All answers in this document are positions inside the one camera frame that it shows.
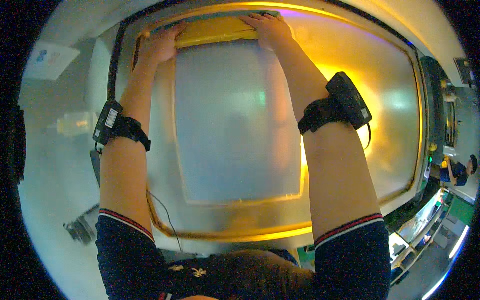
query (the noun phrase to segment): black wrist device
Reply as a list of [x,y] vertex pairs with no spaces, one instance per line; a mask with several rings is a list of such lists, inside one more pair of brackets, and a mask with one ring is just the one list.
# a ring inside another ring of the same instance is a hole
[[317,131],[330,122],[345,121],[354,129],[372,120],[367,105],[357,88],[344,72],[337,72],[326,85],[328,98],[315,100],[304,110],[298,123],[300,134]]
[[142,125],[133,118],[122,116],[122,110],[123,108],[120,103],[113,99],[107,100],[98,117],[92,136],[95,141],[95,149],[97,143],[105,146],[110,138],[122,136],[136,142],[141,142],[145,150],[149,151],[150,140],[142,130]]

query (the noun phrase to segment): fluorescent light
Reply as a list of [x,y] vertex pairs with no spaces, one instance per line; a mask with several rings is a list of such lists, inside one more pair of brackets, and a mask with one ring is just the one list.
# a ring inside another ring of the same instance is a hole
[[453,247],[452,252],[450,252],[450,255],[448,256],[448,258],[452,258],[455,255],[456,251],[458,250],[458,248],[462,244],[463,239],[467,235],[467,231],[468,231],[468,226],[465,226],[465,228],[463,229],[462,235],[460,235],[460,238],[456,242],[455,247]]
[[421,300],[425,300],[425,299],[427,299],[428,297],[430,297],[430,295],[431,295],[433,292],[435,292],[435,290],[442,284],[442,282],[443,282],[443,280],[445,279],[446,276],[447,276],[447,274],[445,274],[445,275],[442,277],[442,279],[440,279],[440,280],[437,282],[437,284],[435,284],[435,285],[433,286],[433,288],[431,288],[431,289],[421,298]]
[[[458,239],[458,241],[456,242],[455,244],[455,247],[453,247],[452,249],[452,252],[450,252],[450,255],[448,256],[448,258],[452,258],[455,253],[457,252],[458,248],[460,247],[460,245],[462,244],[463,242],[463,239],[465,238],[465,236],[467,235],[467,231],[468,231],[468,226],[465,226],[465,228],[463,229],[463,232],[462,232],[462,235],[460,235],[460,238]],[[433,288],[431,288],[423,297],[421,300],[425,300],[427,299],[428,297],[430,297],[430,295],[433,294],[433,292],[435,292],[435,290],[442,284],[442,282],[445,280],[445,277],[447,276],[448,274],[448,271],[447,273],[433,286]]]

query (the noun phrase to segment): person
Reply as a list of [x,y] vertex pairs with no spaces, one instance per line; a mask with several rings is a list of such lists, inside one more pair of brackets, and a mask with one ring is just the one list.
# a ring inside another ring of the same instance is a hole
[[[295,117],[326,98],[327,80],[281,17],[240,17],[275,52],[287,78]],[[121,96],[124,116],[148,135],[157,65],[175,56],[182,22],[141,46]],[[333,122],[303,136],[310,178],[315,272],[261,250],[214,254],[167,264],[152,235],[141,143],[117,137],[103,150],[96,229],[98,267],[109,299],[386,299],[390,284],[388,232],[356,131]]]
[[445,157],[445,160],[447,162],[446,168],[432,165],[430,171],[431,177],[435,177],[442,182],[450,182],[455,186],[464,186],[467,183],[469,175],[473,175],[477,171],[477,158],[473,154],[470,155],[466,167],[460,162],[452,163],[448,156]]

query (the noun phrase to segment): black wire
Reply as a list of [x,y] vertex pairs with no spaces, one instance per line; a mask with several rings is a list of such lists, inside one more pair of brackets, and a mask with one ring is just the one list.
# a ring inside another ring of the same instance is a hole
[[368,146],[370,145],[370,141],[372,139],[372,130],[370,129],[370,124],[369,123],[367,123],[367,127],[368,127],[368,143],[365,146],[364,150],[368,148]]
[[180,246],[180,240],[179,240],[179,237],[177,235],[177,232],[175,231],[175,228],[173,228],[172,221],[170,221],[170,215],[168,214],[167,208],[165,207],[165,205],[163,205],[163,203],[157,197],[155,197],[155,195],[152,194],[151,191],[147,190],[147,193],[152,195],[152,197],[154,197],[155,200],[157,200],[163,206],[163,208],[165,209],[165,212],[167,213],[168,222],[170,223],[170,226],[173,229],[173,233],[175,233],[175,237],[177,238],[177,243],[179,244],[180,252],[183,252],[183,250],[181,249],[181,246]]

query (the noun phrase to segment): wrist strap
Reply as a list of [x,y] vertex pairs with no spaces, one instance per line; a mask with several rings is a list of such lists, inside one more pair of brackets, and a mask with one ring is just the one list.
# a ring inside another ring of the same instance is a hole
[[133,118],[124,117],[122,115],[117,116],[117,118],[118,120],[115,123],[118,122],[118,124],[115,124],[112,135],[126,137],[135,142],[141,142],[145,147],[145,151],[149,151],[150,140],[142,130],[140,122]]
[[333,96],[313,101],[305,108],[303,114],[298,123],[302,135],[308,130],[315,132],[327,123],[348,121],[348,117]]

